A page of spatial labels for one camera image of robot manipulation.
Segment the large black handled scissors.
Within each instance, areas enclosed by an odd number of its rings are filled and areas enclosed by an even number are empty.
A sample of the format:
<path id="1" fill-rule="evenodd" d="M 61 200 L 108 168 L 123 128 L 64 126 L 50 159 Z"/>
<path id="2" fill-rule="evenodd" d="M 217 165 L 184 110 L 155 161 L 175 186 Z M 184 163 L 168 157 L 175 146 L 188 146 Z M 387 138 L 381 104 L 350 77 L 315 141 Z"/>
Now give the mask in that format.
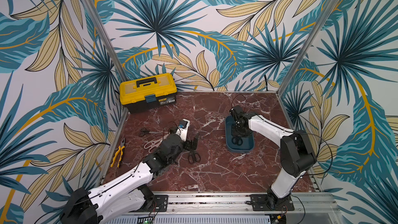
<path id="1" fill-rule="evenodd" d="M 196 150 L 190 150 L 188 154 L 188 162 L 195 164 L 201 162 L 201 156 Z"/>

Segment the medium black handled scissors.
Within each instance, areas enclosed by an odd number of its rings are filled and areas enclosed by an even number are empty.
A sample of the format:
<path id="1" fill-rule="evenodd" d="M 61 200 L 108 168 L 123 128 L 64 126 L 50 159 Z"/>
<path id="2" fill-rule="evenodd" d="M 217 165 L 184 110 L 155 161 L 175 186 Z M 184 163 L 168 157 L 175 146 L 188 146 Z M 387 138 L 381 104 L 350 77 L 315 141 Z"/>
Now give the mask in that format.
<path id="1" fill-rule="evenodd" d="M 241 136 L 233 136 L 232 137 L 232 144 L 236 146 L 243 145 L 243 138 Z"/>

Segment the teal plastic storage box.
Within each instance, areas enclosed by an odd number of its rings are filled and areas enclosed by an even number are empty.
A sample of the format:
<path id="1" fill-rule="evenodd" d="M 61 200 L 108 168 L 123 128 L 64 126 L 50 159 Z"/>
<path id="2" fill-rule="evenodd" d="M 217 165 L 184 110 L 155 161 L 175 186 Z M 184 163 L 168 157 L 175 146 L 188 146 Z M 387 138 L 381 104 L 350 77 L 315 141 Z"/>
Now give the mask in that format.
<path id="1" fill-rule="evenodd" d="M 232 116 L 228 116 L 225 120 L 226 129 L 226 146 L 231 153 L 249 153 L 255 147 L 254 135 L 251 134 L 248 137 L 238 137 L 232 135 L 232 126 L 234 119 Z"/>

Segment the pink handled kitchen scissors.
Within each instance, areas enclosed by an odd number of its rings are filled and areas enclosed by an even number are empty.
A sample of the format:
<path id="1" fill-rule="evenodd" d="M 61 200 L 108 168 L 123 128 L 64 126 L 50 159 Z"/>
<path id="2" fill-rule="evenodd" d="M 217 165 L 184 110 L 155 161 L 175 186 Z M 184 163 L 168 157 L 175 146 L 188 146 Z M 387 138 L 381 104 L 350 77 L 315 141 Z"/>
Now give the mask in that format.
<path id="1" fill-rule="evenodd" d="M 144 149 L 149 153 L 154 152 L 163 142 L 163 139 L 148 141 L 144 144 Z"/>

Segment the thin black scissors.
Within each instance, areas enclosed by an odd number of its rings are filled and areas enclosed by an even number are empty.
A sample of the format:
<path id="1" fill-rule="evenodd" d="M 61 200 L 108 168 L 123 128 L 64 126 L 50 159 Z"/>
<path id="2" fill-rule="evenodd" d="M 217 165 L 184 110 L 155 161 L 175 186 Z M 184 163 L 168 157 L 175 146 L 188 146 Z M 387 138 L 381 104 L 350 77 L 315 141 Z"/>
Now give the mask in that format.
<path id="1" fill-rule="evenodd" d="M 147 128 L 141 128 L 140 129 L 140 133 L 139 133 L 139 136 L 140 137 L 144 137 L 144 136 L 146 136 L 146 135 L 160 135 L 160 134 L 164 134 L 163 132 L 159 132 L 159 131 L 151 131 L 151 130 L 149 130 L 149 129 L 147 129 Z"/>

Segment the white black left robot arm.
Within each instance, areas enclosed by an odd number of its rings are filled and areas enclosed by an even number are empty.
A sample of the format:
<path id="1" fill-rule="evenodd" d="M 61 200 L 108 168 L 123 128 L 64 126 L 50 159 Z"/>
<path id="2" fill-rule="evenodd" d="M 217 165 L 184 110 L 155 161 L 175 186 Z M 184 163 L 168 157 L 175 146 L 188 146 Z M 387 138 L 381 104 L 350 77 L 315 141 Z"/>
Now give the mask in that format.
<path id="1" fill-rule="evenodd" d="M 198 134 L 193 140 L 170 134 L 132 170 L 99 187 L 74 191 L 61 211 L 61 223 L 105 224 L 128 212 L 150 209 L 154 195 L 147 184 L 165 174 L 184 150 L 196 149 L 198 142 Z"/>

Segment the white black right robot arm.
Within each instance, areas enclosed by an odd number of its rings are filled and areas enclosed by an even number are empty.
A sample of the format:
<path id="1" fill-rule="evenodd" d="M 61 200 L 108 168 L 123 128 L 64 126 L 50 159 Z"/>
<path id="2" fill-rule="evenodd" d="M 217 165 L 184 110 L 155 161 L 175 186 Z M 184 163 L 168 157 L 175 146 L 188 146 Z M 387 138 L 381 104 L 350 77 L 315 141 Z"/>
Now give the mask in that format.
<path id="1" fill-rule="evenodd" d="M 279 147 L 282 168 L 265 199 L 258 204 L 271 210 L 285 206 L 296 182 L 317 161 L 308 134 L 282 127 L 260 114 L 247 113 L 240 106 L 231 108 L 230 115 L 232 139 L 247 138 L 257 132 Z"/>

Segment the yellow black toolbox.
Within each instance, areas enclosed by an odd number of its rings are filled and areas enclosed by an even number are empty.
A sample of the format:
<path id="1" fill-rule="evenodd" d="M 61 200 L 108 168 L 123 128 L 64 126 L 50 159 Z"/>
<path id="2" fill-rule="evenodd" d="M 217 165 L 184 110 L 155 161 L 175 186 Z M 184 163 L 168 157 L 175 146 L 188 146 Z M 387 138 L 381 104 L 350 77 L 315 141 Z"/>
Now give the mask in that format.
<path id="1" fill-rule="evenodd" d="M 123 82 L 120 102 L 131 114 L 175 104 L 177 87 L 170 73 Z"/>

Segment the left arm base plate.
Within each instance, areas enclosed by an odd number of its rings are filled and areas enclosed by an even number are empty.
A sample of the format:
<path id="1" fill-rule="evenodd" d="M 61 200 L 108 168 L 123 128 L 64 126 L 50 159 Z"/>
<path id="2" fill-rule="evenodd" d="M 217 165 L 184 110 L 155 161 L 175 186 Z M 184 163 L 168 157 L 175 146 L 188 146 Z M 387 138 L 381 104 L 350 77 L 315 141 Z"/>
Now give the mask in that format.
<path id="1" fill-rule="evenodd" d="M 154 195 L 149 200 L 145 200 L 143 206 L 135 212 L 155 212 L 163 213 L 167 211 L 169 202 L 168 195 Z"/>

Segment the yellow handled pliers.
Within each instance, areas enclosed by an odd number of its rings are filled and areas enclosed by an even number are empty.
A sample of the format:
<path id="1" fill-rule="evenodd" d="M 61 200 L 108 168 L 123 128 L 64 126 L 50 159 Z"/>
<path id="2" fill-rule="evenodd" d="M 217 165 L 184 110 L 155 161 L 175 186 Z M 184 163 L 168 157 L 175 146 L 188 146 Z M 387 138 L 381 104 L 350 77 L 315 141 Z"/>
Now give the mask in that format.
<path id="1" fill-rule="evenodd" d="M 124 155 L 124 149 L 125 149 L 125 138 L 123 138 L 118 146 L 118 150 L 115 152 L 112 163 L 111 163 L 111 168 L 116 166 L 117 168 L 120 167 L 123 155 Z"/>

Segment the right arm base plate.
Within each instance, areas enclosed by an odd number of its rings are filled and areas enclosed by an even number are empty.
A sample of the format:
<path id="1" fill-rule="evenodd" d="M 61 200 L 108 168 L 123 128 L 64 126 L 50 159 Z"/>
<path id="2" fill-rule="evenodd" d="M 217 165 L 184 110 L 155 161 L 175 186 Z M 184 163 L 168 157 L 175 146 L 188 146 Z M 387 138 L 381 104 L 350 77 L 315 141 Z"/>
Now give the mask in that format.
<path id="1" fill-rule="evenodd" d="M 291 195 L 278 198 L 274 194 L 250 195 L 250 200 L 246 204 L 251 205 L 253 211 L 293 211 L 295 210 Z"/>

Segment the left aluminium frame post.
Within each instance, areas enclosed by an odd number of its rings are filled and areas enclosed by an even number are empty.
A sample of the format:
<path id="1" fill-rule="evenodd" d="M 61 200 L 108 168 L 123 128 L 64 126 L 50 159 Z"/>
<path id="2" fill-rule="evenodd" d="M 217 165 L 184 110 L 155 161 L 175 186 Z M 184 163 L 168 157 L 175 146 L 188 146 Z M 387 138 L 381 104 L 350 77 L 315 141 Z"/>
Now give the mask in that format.
<path id="1" fill-rule="evenodd" d="M 121 62 L 118 58 L 118 55 L 111 43 L 111 40 L 109 39 L 109 36 L 106 33 L 106 30 L 104 28 L 104 25 L 102 24 L 101 18 L 94 6 L 94 2 L 91 0 L 82 0 L 83 5 L 86 7 L 86 11 L 88 12 L 89 17 L 91 18 L 94 28 L 97 30 L 99 38 L 102 40 L 103 45 L 106 48 L 106 51 L 108 52 L 115 68 L 116 71 L 119 73 L 121 77 L 122 82 L 127 81 L 126 74 L 122 68 Z"/>

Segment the aluminium frame post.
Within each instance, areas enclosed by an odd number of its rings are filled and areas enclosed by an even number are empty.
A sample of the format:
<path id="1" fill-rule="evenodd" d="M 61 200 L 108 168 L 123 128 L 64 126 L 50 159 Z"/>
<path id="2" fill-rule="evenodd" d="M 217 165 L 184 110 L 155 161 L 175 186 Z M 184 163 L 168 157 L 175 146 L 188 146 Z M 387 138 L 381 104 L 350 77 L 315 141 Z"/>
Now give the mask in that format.
<path id="1" fill-rule="evenodd" d="M 102 24 L 101 18 L 94 6 L 94 2 L 91 0 L 82 0 L 83 5 L 86 7 L 86 11 L 88 12 L 89 17 L 91 18 L 94 28 L 97 30 L 99 38 L 102 40 L 103 45 L 106 48 L 106 51 L 108 52 L 115 68 L 116 71 L 119 73 L 121 77 L 122 82 L 127 81 L 126 74 L 122 68 L 121 62 L 118 58 L 118 55 L 111 43 L 111 40 L 109 39 L 109 36 L 106 33 L 106 30 L 104 28 L 104 25 Z"/>
<path id="2" fill-rule="evenodd" d="M 291 64 L 291 67 L 289 68 L 288 72 L 286 73 L 284 80 L 282 81 L 282 84 L 280 85 L 279 89 L 277 90 L 276 94 L 278 97 L 281 97 L 285 92 L 288 87 L 289 81 L 293 78 L 296 70 L 300 66 L 302 60 L 304 59 L 304 56 L 307 54 L 308 49 L 310 48 L 312 42 L 318 35 L 318 33 L 321 31 L 322 27 L 326 23 L 328 17 L 332 14 L 334 11 L 335 6 L 338 4 L 339 0 L 327 0 L 324 9 L 320 12 L 320 15 L 315 22 L 313 28 L 308 34 L 308 37 L 306 38 L 305 42 L 303 43 L 303 47 L 300 49 L 299 53 L 297 54 L 295 60 Z"/>

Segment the aluminium front rail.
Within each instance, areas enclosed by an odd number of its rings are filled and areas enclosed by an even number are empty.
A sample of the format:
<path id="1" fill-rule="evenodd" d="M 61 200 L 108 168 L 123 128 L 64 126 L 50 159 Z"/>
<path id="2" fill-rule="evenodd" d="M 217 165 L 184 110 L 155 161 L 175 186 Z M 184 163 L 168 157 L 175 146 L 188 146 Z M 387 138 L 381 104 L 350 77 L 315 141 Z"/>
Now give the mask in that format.
<path id="1" fill-rule="evenodd" d="M 295 210 L 255 212 L 246 204 L 250 195 L 267 194 L 260 192 L 153 192 L 153 195 L 168 195 L 167 211 L 135 212 L 152 222 L 160 222 L 162 217 L 176 218 L 178 223 L 241 223 L 247 218 L 248 223 L 257 223 L 258 219 L 267 224 L 280 223 L 278 216 L 286 218 L 287 224 L 343 224 L 343 215 L 333 196 L 327 192 L 302 192 L 291 194 Z"/>

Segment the right aluminium frame post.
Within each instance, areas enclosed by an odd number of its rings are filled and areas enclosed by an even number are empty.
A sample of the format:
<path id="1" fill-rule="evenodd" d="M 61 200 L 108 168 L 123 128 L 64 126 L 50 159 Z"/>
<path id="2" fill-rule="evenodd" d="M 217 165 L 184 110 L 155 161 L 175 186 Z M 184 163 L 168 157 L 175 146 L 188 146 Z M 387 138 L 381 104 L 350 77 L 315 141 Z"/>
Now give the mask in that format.
<path id="1" fill-rule="evenodd" d="M 327 0 L 324 9 L 320 12 L 320 15 L 315 22 L 313 28 L 308 34 L 308 37 L 306 38 L 305 42 L 303 43 L 303 47 L 300 49 L 299 53 L 297 54 L 295 60 L 291 64 L 291 67 L 289 68 L 288 72 L 286 73 L 284 80 L 282 81 L 282 84 L 280 85 L 279 89 L 277 90 L 276 94 L 278 97 L 281 97 L 285 92 L 288 87 L 289 81 L 293 78 L 296 70 L 300 66 L 302 60 L 304 59 L 304 56 L 307 54 L 308 49 L 310 48 L 312 42 L 318 35 L 318 33 L 321 31 L 322 27 L 326 23 L 328 17 L 332 14 L 334 11 L 335 6 L 338 4 L 339 0 Z"/>

